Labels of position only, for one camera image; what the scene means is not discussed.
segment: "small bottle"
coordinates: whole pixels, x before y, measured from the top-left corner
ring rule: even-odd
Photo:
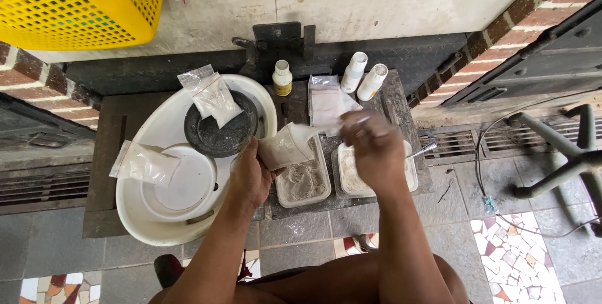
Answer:
[[[387,77],[387,73],[389,73],[389,69],[387,69],[384,64],[374,65],[359,86],[359,89],[357,89],[357,97],[359,100],[371,100],[372,97],[376,95],[376,92],[378,92],[378,89],[380,89],[382,82],[385,80],[385,77]]]
[[[288,62],[280,61],[276,62],[276,70],[272,74],[272,80],[274,81],[274,90],[279,96],[286,96],[291,93],[293,88],[293,75],[288,69]]]
[[[345,93],[352,93],[357,89],[359,81],[362,80],[364,69],[368,63],[368,56],[363,52],[356,52],[351,57],[349,65],[342,75],[341,90]]]

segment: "forearm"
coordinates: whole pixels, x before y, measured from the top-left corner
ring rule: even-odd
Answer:
[[[162,304],[230,303],[253,209],[226,201]]]
[[[377,192],[379,292],[382,303],[453,303],[430,250],[405,180],[395,191]]]

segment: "yellow plastic basket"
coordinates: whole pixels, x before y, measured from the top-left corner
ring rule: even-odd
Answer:
[[[0,0],[0,40],[31,50],[92,50],[155,36],[162,0]]]

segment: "black plate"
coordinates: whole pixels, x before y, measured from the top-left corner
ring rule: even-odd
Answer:
[[[230,90],[234,101],[243,112],[232,118],[221,129],[215,118],[200,119],[200,112],[194,104],[184,119],[186,140],[198,152],[215,158],[230,157],[240,152],[247,138],[254,135],[258,126],[257,107],[244,94]]]

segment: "mosaic tile floor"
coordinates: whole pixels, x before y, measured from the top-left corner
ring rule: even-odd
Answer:
[[[21,285],[19,304],[98,304],[101,271],[27,278]]]
[[[533,213],[502,217],[470,221],[494,304],[565,304]]]
[[[245,256],[244,254],[240,256],[239,268],[243,266],[243,257],[244,256]],[[192,260],[192,258],[185,259],[184,261],[182,261],[182,266],[187,267],[191,260]],[[241,281],[248,282],[250,280],[261,277],[260,251],[259,250],[247,251],[245,264],[246,264],[247,268],[249,268],[249,272],[251,272],[251,275],[242,278]]]
[[[369,233],[368,238],[370,239],[368,245],[371,247],[378,248],[378,233]],[[357,237],[345,237],[335,239],[333,241],[333,244],[335,246],[336,258],[351,256],[352,254],[366,253],[360,249]]]

